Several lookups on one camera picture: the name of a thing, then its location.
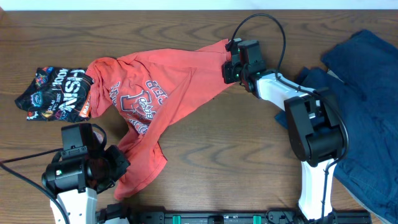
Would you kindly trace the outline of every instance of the wooden table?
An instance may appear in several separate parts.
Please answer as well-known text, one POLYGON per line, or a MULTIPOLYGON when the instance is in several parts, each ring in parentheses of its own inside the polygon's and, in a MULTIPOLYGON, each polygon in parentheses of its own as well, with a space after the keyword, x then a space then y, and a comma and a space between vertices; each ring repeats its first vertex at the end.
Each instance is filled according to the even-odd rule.
MULTIPOLYGON (((87 67, 99 57, 143 50, 195 50, 230 38, 236 26, 259 11, 90 11, 7 12, 0 15, 0 159, 62 146, 64 122, 26 121, 14 99, 32 81, 37 67, 87 67)), ((322 53, 361 29, 398 46, 396 11, 261 11, 278 18, 287 35, 282 73, 296 76, 303 66, 324 66, 322 53)), ((270 20, 255 18, 238 34, 260 40, 275 67, 281 34, 270 20)), ((158 178, 126 202, 180 211, 267 210, 295 207, 301 166, 287 131, 274 121, 276 106, 235 85, 169 127, 160 145, 169 160, 158 178)), ((117 144, 127 125, 116 109, 90 122, 117 144)), ((9 166, 40 183, 52 155, 9 166)), ((98 196, 98 208, 116 203, 113 189, 98 196)), ((360 209, 335 179, 332 204, 360 209)), ((0 170, 1 223, 54 223, 49 200, 25 182, 0 170)))

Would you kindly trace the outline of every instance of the black fabric with printed logo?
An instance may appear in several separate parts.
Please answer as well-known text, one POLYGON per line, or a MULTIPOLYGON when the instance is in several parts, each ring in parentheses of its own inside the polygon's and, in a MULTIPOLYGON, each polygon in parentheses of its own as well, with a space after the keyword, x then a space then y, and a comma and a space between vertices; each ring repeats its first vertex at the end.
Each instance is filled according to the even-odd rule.
POLYGON ((68 122, 90 118, 92 78, 81 68, 38 68, 28 89, 15 100, 18 108, 28 111, 27 120, 68 122))

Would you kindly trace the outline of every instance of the navy blue cloth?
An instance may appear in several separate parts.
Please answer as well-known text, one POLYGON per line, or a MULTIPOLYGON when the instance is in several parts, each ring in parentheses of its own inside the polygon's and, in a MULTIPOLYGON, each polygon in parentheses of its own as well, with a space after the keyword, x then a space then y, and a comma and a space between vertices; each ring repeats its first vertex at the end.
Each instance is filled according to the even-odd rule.
MULTIPOLYGON (((351 146, 334 175, 368 209, 398 223, 398 50, 363 30, 322 62, 340 80, 304 68, 297 83, 336 95, 351 146)), ((287 127, 284 112, 275 118, 287 127)))

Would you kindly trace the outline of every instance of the red shirt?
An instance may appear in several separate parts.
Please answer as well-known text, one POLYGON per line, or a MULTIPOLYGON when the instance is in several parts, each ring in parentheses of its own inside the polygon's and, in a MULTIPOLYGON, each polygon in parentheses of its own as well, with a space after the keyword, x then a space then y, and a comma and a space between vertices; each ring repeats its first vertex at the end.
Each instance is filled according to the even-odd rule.
POLYGON ((227 43, 222 40, 194 52, 151 50, 90 64, 86 74, 94 79, 92 117, 114 105, 129 125, 118 147, 131 165, 116 187, 116 199, 146 187, 166 165, 158 140, 167 126, 229 87, 221 74, 222 64, 231 58, 227 43))

